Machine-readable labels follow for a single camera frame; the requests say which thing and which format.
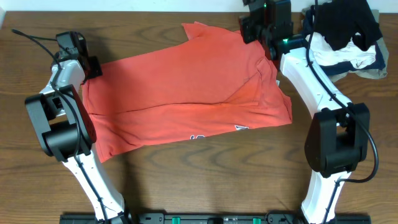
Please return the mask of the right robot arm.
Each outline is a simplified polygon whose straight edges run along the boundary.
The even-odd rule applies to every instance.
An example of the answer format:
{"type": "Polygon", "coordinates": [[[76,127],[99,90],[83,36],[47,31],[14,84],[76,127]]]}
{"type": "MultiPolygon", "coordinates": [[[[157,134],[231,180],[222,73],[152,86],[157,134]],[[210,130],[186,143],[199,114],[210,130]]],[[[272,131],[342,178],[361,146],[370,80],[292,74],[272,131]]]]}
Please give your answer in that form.
{"type": "Polygon", "coordinates": [[[270,212],[265,223],[370,223],[368,215],[337,215],[343,184],[365,160],[369,110],[340,92],[317,64],[312,38],[294,34],[290,1],[243,0],[249,15],[239,19],[245,43],[258,41],[267,59],[287,77],[308,108],[312,122],[305,157],[312,169],[307,195],[296,214],[270,212]]]}

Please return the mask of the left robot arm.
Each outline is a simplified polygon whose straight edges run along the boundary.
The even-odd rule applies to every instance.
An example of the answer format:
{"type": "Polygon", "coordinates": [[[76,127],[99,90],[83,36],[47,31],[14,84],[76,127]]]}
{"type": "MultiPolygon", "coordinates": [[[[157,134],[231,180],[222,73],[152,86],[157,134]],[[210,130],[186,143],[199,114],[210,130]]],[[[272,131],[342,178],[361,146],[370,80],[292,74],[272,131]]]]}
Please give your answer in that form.
{"type": "Polygon", "coordinates": [[[39,94],[25,100],[44,153],[56,158],[75,176],[95,212],[64,214],[60,223],[133,223],[123,196],[111,183],[96,153],[96,131],[78,95],[80,86],[102,74],[97,57],[89,56],[86,39],[75,31],[53,38],[52,76],[39,94]]]}

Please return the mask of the red t-shirt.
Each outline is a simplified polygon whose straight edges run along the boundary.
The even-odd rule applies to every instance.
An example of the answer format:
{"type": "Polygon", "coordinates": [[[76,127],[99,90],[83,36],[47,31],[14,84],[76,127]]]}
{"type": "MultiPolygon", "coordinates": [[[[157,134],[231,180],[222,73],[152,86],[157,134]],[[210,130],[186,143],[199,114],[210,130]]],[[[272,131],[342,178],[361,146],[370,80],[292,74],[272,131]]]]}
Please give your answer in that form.
{"type": "Polygon", "coordinates": [[[142,146],[290,124],[292,103],[260,43],[183,25],[175,47],[108,62],[83,85],[100,161],[142,146]]]}

